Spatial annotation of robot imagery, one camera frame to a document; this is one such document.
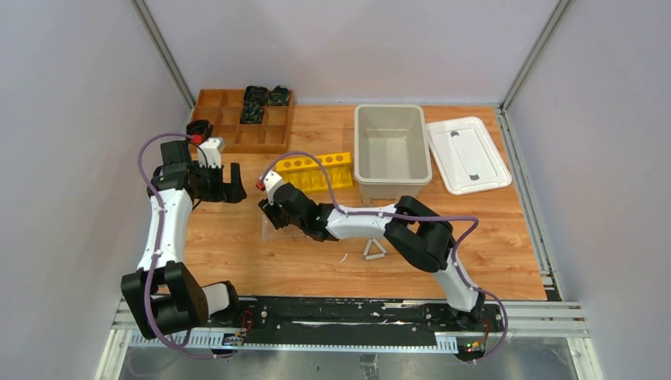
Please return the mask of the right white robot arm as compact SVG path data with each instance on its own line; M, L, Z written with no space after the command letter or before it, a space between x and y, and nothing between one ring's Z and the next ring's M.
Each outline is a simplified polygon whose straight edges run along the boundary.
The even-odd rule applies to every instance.
M315 203L292 184L258 184L261 211L277 230L296 226L315 241L385 239L412 267L434 276L447 296L453 323L472 330L483 320L485 294L458 256L453 217L440 216L412 196L386 207Z

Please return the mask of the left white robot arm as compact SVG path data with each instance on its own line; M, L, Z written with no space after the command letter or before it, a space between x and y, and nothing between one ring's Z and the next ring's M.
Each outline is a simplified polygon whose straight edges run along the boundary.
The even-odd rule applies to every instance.
M136 270L124 275L120 289L146 339L203 327L210 319L224 327L242 317L237 291L229 281L201 286L184 263L188 220L202 202L240 203L247 197L240 166L230 165L223 180L224 139L191 138L164 142L161 160L144 174L151 220L146 247Z

